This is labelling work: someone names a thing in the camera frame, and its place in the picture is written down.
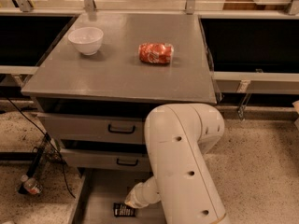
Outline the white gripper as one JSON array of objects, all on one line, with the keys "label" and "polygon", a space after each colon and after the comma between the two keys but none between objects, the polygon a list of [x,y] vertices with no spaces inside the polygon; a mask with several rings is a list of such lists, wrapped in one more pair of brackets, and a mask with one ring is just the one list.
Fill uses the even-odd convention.
[{"label": "white gripper", "polygon": [[145,190],[143,184],[135,185],[129,194],[126,196],[124,203],[132,208],[140,209],[150,205],[145,199],[143,191]]}]

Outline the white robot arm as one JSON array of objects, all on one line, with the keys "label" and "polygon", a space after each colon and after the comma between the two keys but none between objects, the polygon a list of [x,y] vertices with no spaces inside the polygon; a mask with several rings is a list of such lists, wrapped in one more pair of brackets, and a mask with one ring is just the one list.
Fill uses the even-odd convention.
[{"label": "white robot arm", "polygon": [[144,136],[153,177],[125,199],[133,208],[160,202],[167,224],[231,224],[203,155],[224,133],[211,105],[161,105],[150,111]]}]

